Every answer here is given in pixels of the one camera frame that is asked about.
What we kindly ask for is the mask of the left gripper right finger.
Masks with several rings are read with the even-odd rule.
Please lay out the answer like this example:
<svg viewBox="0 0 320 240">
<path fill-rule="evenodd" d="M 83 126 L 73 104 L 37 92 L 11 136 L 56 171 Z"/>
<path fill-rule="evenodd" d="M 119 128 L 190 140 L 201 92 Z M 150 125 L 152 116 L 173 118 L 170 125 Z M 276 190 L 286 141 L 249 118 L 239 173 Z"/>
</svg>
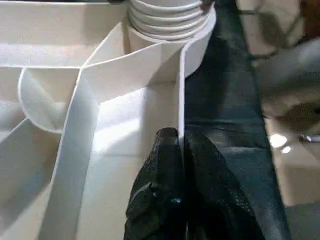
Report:
<svg viewBox="0 0 320 240">
<path fill-rule="evenodd" d="M 225 158 L 204 134 L 185 132 L 192 226 L 207 240 L 263 240 L 252 206 Z"/>
</svg>

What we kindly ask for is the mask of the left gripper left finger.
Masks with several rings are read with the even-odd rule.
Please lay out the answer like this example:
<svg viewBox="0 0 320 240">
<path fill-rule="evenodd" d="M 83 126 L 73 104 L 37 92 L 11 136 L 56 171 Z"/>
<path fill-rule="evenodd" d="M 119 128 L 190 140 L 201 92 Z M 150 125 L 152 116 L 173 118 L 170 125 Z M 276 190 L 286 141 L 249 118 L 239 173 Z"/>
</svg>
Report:
<svg viewBox="0 0 320 240">
<path fill-rule="evenodd" d="M 183 240 L 186 234 L 185 175 L 178 132 L 160 129 L 131 188 L 125 240 Z"/>
</svg>

